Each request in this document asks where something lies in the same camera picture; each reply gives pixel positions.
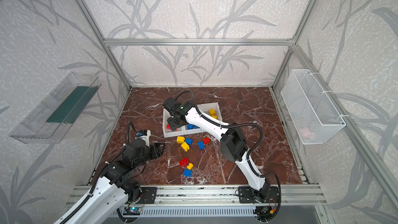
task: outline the metal vent grille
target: metal vent grille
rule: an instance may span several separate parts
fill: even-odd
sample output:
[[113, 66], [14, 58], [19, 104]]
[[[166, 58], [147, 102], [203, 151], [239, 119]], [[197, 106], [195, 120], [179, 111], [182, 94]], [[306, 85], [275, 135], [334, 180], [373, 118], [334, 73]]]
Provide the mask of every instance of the metal vent grille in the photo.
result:
[[[254, 216], [251, 206], [159, 207], [145, 206], [141, 217], [248, 217]], [[110, 217], [117, 217], [115, 211]]]

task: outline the transparent acrylic container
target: transparent acrylic container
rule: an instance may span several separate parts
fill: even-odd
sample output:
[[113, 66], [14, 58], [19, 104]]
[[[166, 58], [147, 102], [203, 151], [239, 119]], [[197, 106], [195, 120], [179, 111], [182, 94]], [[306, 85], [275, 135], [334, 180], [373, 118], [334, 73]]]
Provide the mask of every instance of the transparent acrylic container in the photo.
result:
[[[207, 114], [209, 114], [210, 109], [214, 109], [214, 111], [216, 112], [217, 120], [222, 121], [220, 106], [218, 105], [218, 102], [199, 104], [198, 108], [199, 108], [199, 110], [201, 110], [202, 112], [207, 113]], [[177, 128], [176, 131], [171, 131], [166, 128], [166, 126], [168, 124], [167, 119], [169, 117], [171, 117], [169, 112], [167, 112], [166, 109], [163, 109], [163, 135], [165, 138], [203, 132], [202, 128], [187, 129], [187, 126]]]
[[68, 74], [10, 136], [26, 144], [58, 144], [100, 86], [98, 76]]
[[281, 95], [303, 144], [322, 144], [346, 126], [308, 69], [293, 69]]

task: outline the gray floor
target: gray floor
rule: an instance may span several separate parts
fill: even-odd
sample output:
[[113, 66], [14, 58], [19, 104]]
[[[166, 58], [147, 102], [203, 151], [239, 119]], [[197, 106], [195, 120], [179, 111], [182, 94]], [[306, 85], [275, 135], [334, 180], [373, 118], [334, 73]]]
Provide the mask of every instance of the gray floor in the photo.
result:
[[[108, 218], [103, 224], [122, 224], [118, 217]], [[138, 218], [134, 224], [257, 224], [254, 217], [161, 217]], [[278, 214], [268, 223], [320, 224], [314, 206], [281, 206]]]

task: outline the robotic arm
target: robotic arm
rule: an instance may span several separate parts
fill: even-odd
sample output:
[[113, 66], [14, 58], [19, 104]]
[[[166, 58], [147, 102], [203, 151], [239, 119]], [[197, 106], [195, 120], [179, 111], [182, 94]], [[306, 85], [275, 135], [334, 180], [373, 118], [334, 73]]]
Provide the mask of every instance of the robotic arm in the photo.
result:
[[[177, 101], [177, 98], [183, 93], [191, 93], [193, 104], [188, 101], [184, 103]], [[251, 197], [262, 203], [268, 200], [271, 184], [267, 180], [267, 176], [275, 173], [270, 172], [267, 175], [261, 175], [250, 156], [251, 151], [256, 149], [262, 140], [263, 132], [258, 125], [255, 123], [228, 124], [213, 119], [197, 108], [195, 96], [191, 91], [181, 92], [175, 99], [172, 97], [168, 98], [163, 103], [163, 107], [171, 115], [167, 122], [172, 130], [187, 124], [193, 124], [216, 137], [220, 141], [222, 155], [228, 161], [235, 162], [245, 175], [251, 190]], [[240, 128], [248, 125], [255, 126], [260, 131], [259, 141], [250, 149], [248, 149]], [[136, 134], [133, 142], [129, 140], [130, 127]], [[92, 188], [54, 224], [102, 223], [115, 209], [117, 209], [121, 217], [119, 207], [126, 202], [138, 202], [140, 197], [143, 196], [143, 192], [140, 184], [134, 180], [135, 176], [133, 174], [138, 167], [144, 165], [147, 161], [161, 157], [165, 147], [164, 143], [157, 142], [150, 145], [150, 135], [149, 130], [140, 130], [137, 133], [134, 126], [129, 122], [125, 147], [111, 161], [106, 162], [107, 165], [93, 179]], [[120, 155], [122, 155], [122, 158], [116, 161], [116, 158]], [[280, 192], [279, 180], [277, 176], [276, 178], [278, 181], [278, 192]], [[280, 202], [273, 214], [274, 216], [279, 207]], [[258, 215], [264, 220], [267, 220], [269, 216], [265, 215], [265, 212], [258, 213]]]
[[[180, 103], [177, 98], [183, 93], [191, 93], [193, 104], [185, 101]], [[172, 130], [187, 124], [193, 124], [202, 130], [210, 133], [221, 144], [222, 155], [231, 162], [235, 162], [245, 175], [254, 198], [258, 202], [265, 202], [268, 199], [268, 191], [271, 184], [266, 176], [261, 175], [260, 171], [251, 159], [250, 152], [254, 150], [262, 139], [261, 128], [254, 123], [232, 125], [221, 122], [200, 111], [195, 103], [195, 97], [191, 91], [180, 93], [175, 99], [170, 97], [164, 103], [163, 107], [170, 113], [171, 117], [167, 119]], [[248, 151], [245, 137], [240, 126], [253, 125], [260, 131], [260, 139], [254, 147]]]

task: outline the wall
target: wall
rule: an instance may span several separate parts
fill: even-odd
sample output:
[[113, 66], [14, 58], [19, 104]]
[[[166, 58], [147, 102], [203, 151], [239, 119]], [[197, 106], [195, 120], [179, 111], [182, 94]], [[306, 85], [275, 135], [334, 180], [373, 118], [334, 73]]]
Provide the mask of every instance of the wall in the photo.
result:
[[[396, 1], [320, 0], [298, 43], [398, 178]], [[300, 68], [293, 56], [278, 94], [288, 72]], [[345, 131], [324, 144], [303, 146], [288, 124], [311, 182], [321, 184], [337, 223], [398, 223], [398, 213]]]
[[[292, 38], [309, 0], [85, 0], [106, 38]], [[271, 85], [287, 47], [114, 47], [133, 85]]]
[[[0, 0], [0, 223], [53, 223], [87, 183], [127, 90], [73, 0]], [[70, 72], [102, 86], [59, 144], [8, 136]]]

